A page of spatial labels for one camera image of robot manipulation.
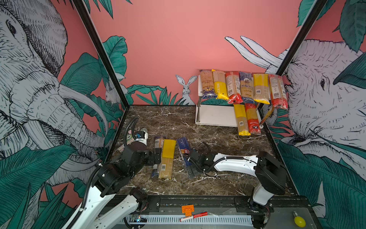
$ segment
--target rabbit illustration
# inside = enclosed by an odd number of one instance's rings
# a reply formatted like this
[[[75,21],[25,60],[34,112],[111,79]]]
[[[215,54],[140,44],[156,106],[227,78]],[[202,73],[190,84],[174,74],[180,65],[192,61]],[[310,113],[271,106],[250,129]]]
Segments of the rabbit illustration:
[[[193,102],[193,100],[189,97],[189,94],[191,93],[191,90],[189,89],[189,85],[191,83],[193,83],[196,79],[197,76],[194,75],[192,76],[189,80],[188,83],[186,84],[186,82],[184,81],[184,79],[179,76],[179,75],[175,75],[177,77],[178,83],[183,85],[183,92],[182,92],[182,101],[185,100],[185,102],[183,103],[183,105],[194,105],[195,103]]]

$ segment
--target elephant eye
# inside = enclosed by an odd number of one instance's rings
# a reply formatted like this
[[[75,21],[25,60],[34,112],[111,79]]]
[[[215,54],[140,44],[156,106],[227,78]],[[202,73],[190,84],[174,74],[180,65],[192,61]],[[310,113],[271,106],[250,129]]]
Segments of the elephant eye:
[[[324,79],[322,79],[322,80],[320,81],[320,86],[323,88],[323,91],[324,91],[324,85],[325,85],[325,80],[324,80]]]
[[[9,20],[6,21],[6,25],[8,26],[8,29],[10,30],[10,32],[14,36],[16,34],[16,29],[14,28],[14,26],[10,23]]]

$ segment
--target elephant illustration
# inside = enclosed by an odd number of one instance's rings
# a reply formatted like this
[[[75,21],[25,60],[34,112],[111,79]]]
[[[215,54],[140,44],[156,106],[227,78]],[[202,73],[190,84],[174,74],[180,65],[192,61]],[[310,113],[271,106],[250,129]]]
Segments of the elephant illustration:
[[[57,80],[66,44],[62,19],[49,0],[0,0],[0,160],[24,147],[49,149],[68,140],[78,154],[46,181],[52,186],[75,178],[86,183],[99,162],[94,148],[104,147],[105,138],[87,128],[69,99],[94,109],[108,127],[95,102]],[[22,228],[38,216],[42,189],[31,197]]]
[[[255,41],[241,36],[257,54],[254,55],[235,39],[225,39],[245,59],[269,74],[276,73],[288,52],[273,56]],[[282,141],[304,154],[326,156],[335,162],[342,159],[366,180],[363,157],[324,140],[366,149],[365,89],[343,82],[333,85],[334,79],[362,53],[351,50],[345,42],[303,41],[284,73],[291,83],[285,87],[289,96],[288,117],[295,135]]]

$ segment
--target red marker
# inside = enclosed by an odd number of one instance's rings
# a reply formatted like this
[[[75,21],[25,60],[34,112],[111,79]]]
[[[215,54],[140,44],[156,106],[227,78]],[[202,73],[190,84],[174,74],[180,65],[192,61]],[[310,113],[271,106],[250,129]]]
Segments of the red marker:
[[[187,217],[184,217],[184,218],[181,218],[180,221],[183,222],[183,221],[186,221],[186,220],[195,219],[195,218],[202,217],[202,216],[206,216],[206,215],[208,215],[207,211],[206,212],[202,212],[202,213],[198,213],[198,214],[195,214],[195,215],[187,216]]]

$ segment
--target black metal frame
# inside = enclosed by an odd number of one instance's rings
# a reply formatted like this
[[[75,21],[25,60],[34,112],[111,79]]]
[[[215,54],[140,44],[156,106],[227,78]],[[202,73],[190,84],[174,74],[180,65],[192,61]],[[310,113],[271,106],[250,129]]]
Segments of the black metal frame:
[[[299,49],[301,43],[306,38],[307,34],[309,33],[310,29],[312,28],[314,22],[317,20],[320,12],[324,8],[326,2],[328,0],[317,0],[315,2],[314,7],[309,12],[308,17],[305,19],[303,25],[301,26],[296,38],[294,39],[293,43],[291,44],[288,52],[283,58],[281,65],[278,67],[276,75],[283,75],[287,66],[291,63],[292,58],[296,54],[297,50]],[[263,104],[260,104],[258,110],[262,109]]]
[[[111,62],[109,61],[109,58],[105,52],[105,49],[103,47],[103,43],[101,42],[101,40],[99,39],[99,36],[98,36],[98,33],[93,25],[93,22],[89,16],[89,12],[87,11],[87,9],[85,8],[84,6],[84,2],[83,0],[73,0],[74,2],[74,5],[75,5],[75,8],[76,10],[78,11],[79,15],[80,15],[80,18],[81,20],[83,21],[84,23],[84,26],[91,38],[91,41],[93,42],[97,52],[98,52],[98,55],[100,57],[100,59],[102,60],[103,62],[103,65],[107,71],[107,73],[109,74],[109,77],[111,78],[112,82],[113,82],[113,85],[115,86],[116,90],[117,90],[117,93],[119,95],[119,97],[121,98],[121,101],[122,101],[122,107],[125,108],[124,112],[123,112],[123,116],[122,116],[122,119],[121,119],[121,122],[119,123],[118,125],[118,128],[117,128],[117,131],[116,131],[116,135],[113,139],[113,142],[112,142],[112,145],[111,147],[109,148],[109,152],[108,152],[108,155],[105,159],[105,161],[108,161],[113,153],[113,149],[117,143],[117,137],[119,136],[119,134],[121,133],[122,131],[122,128],[123,128],[123,124],[124,124],[124,121],[127,117],[127,114],[128,114],[128,110],[130,108],[130,105],[128,104],[128,101],[126,99],[126,96],[124,95],[122,89],[121,89],[121,86],[119,84],[119,81],[117,80],[117,77],[116,77],[116,74],[115,74],[115,71],[113,69],[113,66],[111,65]]]
[[[73,0],[74,5],[81,17],[81,20],[83,21],[85,28],[87,30],[87,32],[90,35],[90,38],[92,39],[92,42],[119,94],[119,96],[121,97],[122,100],[122,104],[123,106],[126,108],[124,111],[124,114],[122,116],[122,120],[119,123],[119,127],[117,129],[117,133],[116,133],[116,137],[113,140],[112,146],[109,150],[107,159],[110,158],[112,151],[115,147],[116,141],[117,141],[117,137],[120,134],[122,128],[123,128],[123,124],[125,122],[127,113],[129,111],[129,107],[130,105],[127,102],[126,97],[123,94],[122,89],[120,88],[119,82],[117,80],[117,77],[115,75],[115,72],[113,70],[113,67],[109,61],[109,58],[107,56],[107,54],[105,53],[105,49],[103,48],[103,44],[99,39],[99,36],[96,32],[96,29],[94,28],[94,25],[92,23],[92,20],[89,16],[88,11],[86,10],[86,8],[84,7],[84,3],[83,0]],[[286,70],[286,67],[288,66],[288,64],[291,62],[293,56],[295,55],[296,51],[298,50],[298,48],[300,47],[301,43],[303,42],[303,40],[305,39],[306,35],[308,34],[309,30],[311,29],[312,25],[314,24],[314,22],[316,21],[316,18],[318,17],[319,13],[321,12],[321,10],[323,9],[324,5],[326,4],[327,0],[317,0],[314,7],[312,8],[312,10],[309,12],[308,17],[306,18],[306,20],[304,21],[303,26],[301,27],[299,33],[297,34],[293,44],[291,45],[289,51],[287,52],[284,60],[282,61],[280,67],[277,70],[277,75],[282,75],[284,73],[284,71]],[[274,154],[276,156],[276,158],[278,160],[280,160],[283,163],[283,159],[278,151],[278,148],[276,146],[276,143],[274,142],[273,138],[270,137],[270,131],[267,127],[266,124],[264,124],[264,130],[266,132],[266,135],[268,137],[268,140],[272,146],[272,149],[274,151]],[[289,179],[289,189],[291,191],[293,191],[296,195],[298,195],[295,186],[291,180],[291,178]],[[104,210],[108,211],[110,208],[114,207],[116,204],[118,204],[119,202],[121,202],[126,196],[125,195],[116,195],[115,198],[113,198],[104,208]],[[162,206],[161,204],[164,204],[164,207],[169,207],[169,206],[179,206],[180,204],[186,204],[187,203],[187,199],[195,199],[195,207],[196,205],[200,205],[200,203],[202,202],[203,205],[205,205],[205,203],[203,202],[207,202],[210,201],[210,205],[212,206],[222,206],[224,203],[223,202],[227,202],[227,206],[235,206],[235,198],[247,198],[246,196],[207,196],[206,200],[204,196],[149,196],[150,201],[152,203],[155,204],[155,206],[151,207],[151,209],[147,209],[147,211],[156,211],[159,210],[159,206]],[[317,226],[319,226],[319,228],[321,228],[316,215],[314,213],[314,211],[312,210],[312,207],[309,205],[308,200],[306,199],[306,197],[303,196],[275,196],[271,199],[271,202],[273,203],[274,207],[307,207],[309,209],[309,212],[311,213],[314,222],[317,224]]]
[[[100,214],[105,214],[117,204],[119,204],[126,195],[116,195],[111,199],[106,206],[102,209]],[[200,208],[236,208],[238,213],[246,213],[247,215],[260,215],[262,213],[255,213],[250,209],[246,209],[238,204],[243,201],[246,202],[250,196],[182,196],[182,195],[149,195],[147,197],[148,206],[142,212],[134,212],[132,214],[149,214],[161,212],[163,209],[179,208],[184,205],[194,204],[194,208],[197,212],[200,212]],[[305,196],[274,196],[270,199],[273,208],[306,208],[308,209],[316,228],[322,228],[319,220],[310,206],[309,200]]]

